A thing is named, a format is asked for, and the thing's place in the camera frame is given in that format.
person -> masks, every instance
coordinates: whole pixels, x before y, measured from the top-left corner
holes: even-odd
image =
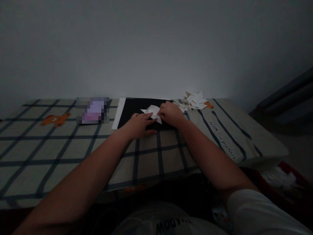
[[[108,183],[130,141],[156,134],[145,130],[151,114],[134,114],[73,169],[27,216],[14,234],[68,234]],[[240,168],[173,103],[158,115],[181,132],[203,174],[220,192],[235,234],[312,234],[262,195]],[[190,217],[174,204],[155,202],[134,211],[113,234],[226,234],[212,223]]]

white paper sheet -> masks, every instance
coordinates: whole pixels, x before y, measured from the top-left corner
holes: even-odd
[[[202,97],[202,91],[198,94],[190,91],[186,91],[186,96],[184,96],[184,100],[181,103],[176,103],[176,105],[180,108],[182,112],[187,111],[188,109],[203,109],[206,107],[204,104],[207,100]]]
[[[157,122],[162,124],[160,116],[157,115],[157,113],[160,111],[160,108],[158,106],[150,105],[147,109],[141,109],[141,111],[143,111],[143,113],[153,113],[151,118],[152,119],[157,118]]]

orange fox print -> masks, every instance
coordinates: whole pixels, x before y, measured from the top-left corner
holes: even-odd
[[[64,125],[66,119],[69,116],[71,116],[71,113],[65,113],[62,116],[49,115],[42,121],[42,123],[40,125],[45,126],[45,125],[54,123],[55,127],[62,126],[62,125]]]
[[[204,104],[206,105],[205,108],[214,109],[214,106],[212,106],[212,105],[210,104],[210,102],[207,101],[207,102],[205,102]]]

white shirt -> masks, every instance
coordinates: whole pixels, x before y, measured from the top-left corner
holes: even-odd
[[[250,189],[234,192],[227,202],[236,235],[313,234],[308,228]],[[216,234],[226,233],[216,225],[188,214],[174,204],[156,202],[126,218],[113,234]]]

shirt sleeve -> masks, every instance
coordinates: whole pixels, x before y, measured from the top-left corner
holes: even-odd
[[[278,208],[263,194],[243,189],[227,201],[235,234],[313,234],[307,227]]]

